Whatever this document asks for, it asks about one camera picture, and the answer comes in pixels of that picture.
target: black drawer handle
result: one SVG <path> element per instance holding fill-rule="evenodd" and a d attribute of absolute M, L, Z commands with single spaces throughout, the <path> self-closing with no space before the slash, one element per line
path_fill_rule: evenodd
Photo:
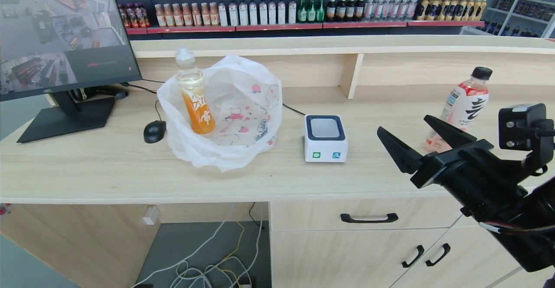
<path fill-rule="evenodd" d="M 434 266 L 434 265 L 438 264 L 443 258 L 445 258 L 445 256 L 446 256 L 446 255 L 449 253 L 449 251 L 451 250 L 451 246 L 450 246 L 449 244 L 444 244 L 442 247 L 444 248 L 444 254 L 442 254 L 442 255 L 440 256 L 440 258 L 437 259 L 436 262 L 432 262 L 432 261 L 430 261 L 430 260 L 426 261 L 426 266 Z"/>
<path fill-rule="evenodd" d="M 413 265 L 416 261 L 418 261 L 418 259 L 420 259 L 420 257 L 422 256 L 422 254 L 424 254 L 424 247 L 422 247 L 422 245 L 418 245 L 418 247 L 416 247 L 416 250 L 418 250 L 418 254 L 416 255 L 416 258 L 414 260 L 412 260 L 412 262 L 408 263 L 403 261 L 401 263 L 401 265 L 403 266 L 403 268 L 410 268 L 411 265 Z"/>
<path fill-rule="evenodd" d="M 345 223 L 392 223 L 399 219 L 397 213 L 388 213 L 387 219 L 381 219 L 378 221 L 364 221 L 360 219 L 353 219 L 351 215 L 347 213 L 341 213 L 341 221 Z"/>

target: cabinet drawer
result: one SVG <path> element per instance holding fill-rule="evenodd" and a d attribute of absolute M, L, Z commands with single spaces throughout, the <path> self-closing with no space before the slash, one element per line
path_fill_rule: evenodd
<path fill-rule="evenodd" d="M 270 208 L 273 230 L 448 227 L 460 215 L 460 204 L 451 196 L 278 201 Z M 346 223 L 349 217 L 366 223 Z"/>

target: monitor screen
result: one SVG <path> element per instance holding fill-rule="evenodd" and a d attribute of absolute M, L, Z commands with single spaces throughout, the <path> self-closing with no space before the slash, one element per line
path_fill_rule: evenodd
<path fill-rule="evenodd" d="M 0 7 L 0 101 L 141 80 L 115 0 Z"/>

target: white plastic bag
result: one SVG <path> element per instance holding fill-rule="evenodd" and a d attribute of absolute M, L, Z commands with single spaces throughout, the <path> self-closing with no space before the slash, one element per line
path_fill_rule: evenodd
<path fill-rule="evenodd" d="M 281 124 L 281 81 L 257 62 L 231 55 L 204 69 L 205 98 L 216 128 L 201 136 L 191 129 L 175 77 L 158 90 L 166 114 L 168 145 L 195 167 L 220 171 L 246 166 L 275 144 Z"/>

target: monitor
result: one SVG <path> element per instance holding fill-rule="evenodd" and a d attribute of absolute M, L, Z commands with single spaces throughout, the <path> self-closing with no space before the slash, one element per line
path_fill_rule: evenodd
<path fill-rule="evenodd" d="M 0 101 L 51 94 L 18 142 L 105 126 L 114 98 L 69 90 L 141 80 L 115 0 L 0 0 Z"/>

